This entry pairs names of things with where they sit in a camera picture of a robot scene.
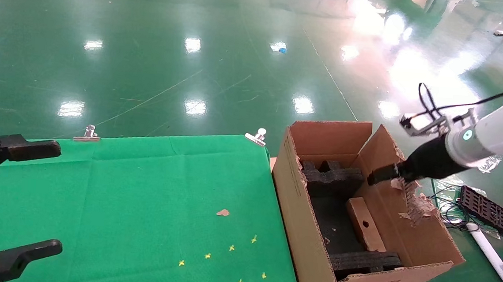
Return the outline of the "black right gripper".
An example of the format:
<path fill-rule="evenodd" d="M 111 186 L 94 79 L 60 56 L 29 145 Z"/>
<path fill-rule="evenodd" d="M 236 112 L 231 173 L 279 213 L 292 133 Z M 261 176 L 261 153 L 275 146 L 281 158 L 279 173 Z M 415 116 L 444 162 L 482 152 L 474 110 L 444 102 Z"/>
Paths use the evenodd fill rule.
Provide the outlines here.
<path fill-rule="evenodd" d="M 415 180 L 443 179 L 468 169 L 469 167 L 458 164 L 450 156 L 446 146 L 446 137 L 440 136 L 420 145 L 403 162 L 373 170 L 367 177 L 367 184 L 373 186 L 400 177 Z"/>

